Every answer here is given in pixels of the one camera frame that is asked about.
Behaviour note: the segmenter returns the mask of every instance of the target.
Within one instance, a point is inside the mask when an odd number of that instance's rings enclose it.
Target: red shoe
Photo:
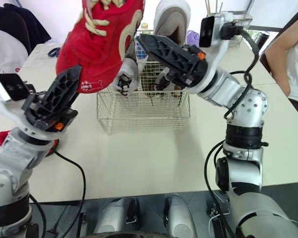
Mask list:
[[[82,0],[83,14],[58,57],[57,74],[82,66],[79,93],[95,93],[116,77],[143,18],[145,0]]]

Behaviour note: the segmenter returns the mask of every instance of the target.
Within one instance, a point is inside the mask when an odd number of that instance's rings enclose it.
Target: white shoe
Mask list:
[[[130,58],[125,58],[113,81],[113,87],[123,96],[131,96],[131,94],[137,90],[138,84],[137,63]]]
[[[190,18],[191,8],[186,0],[161,0],[155,11],[153,33],[184,44]]]

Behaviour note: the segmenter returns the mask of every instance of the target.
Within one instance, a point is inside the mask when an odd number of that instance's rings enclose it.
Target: white wire basket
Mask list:
[[[97,93],[97,119],[108,134],[118,131],[181,129],[190,119],[190,100],[183,90],[155,91],[164,69],[158,62],[139,62],[138,90],[123,96],[113,86]]]

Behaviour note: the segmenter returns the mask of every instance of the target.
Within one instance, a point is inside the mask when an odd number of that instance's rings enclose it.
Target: table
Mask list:
[[[38,45],[20,71],[37,90],[54,80],[56,59],[46,53],[55,46]],[[252,52],[242,43],[221,62],[227,71],[245,70]],[[298,113],[259,63],[252,71],[254,87],[268,95],[263,141],[264,185],[298,182]],[[203,166],[210,149],[225,137],[224,108],[191,95],[191,119],[181,131],[105,133],[96,119],[96,95],[80,95],[73,104],[79,115],[61,138],[59,152],[78,162],[86,173],[86,199],[207,190]],[[16,126],[0,115],[0,131]],[[215,169],[209,164],[213,189]],[[33,171],[31,193],[39,202],[80,200],[79,170],[51,156]]]

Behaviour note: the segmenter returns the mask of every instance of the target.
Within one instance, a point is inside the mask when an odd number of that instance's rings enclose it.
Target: person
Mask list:
[[[0,73],[17,73],[27,58],[24,45],[0,30]]]
[[[298,111],[298,20],[265,52],[276,83]]]

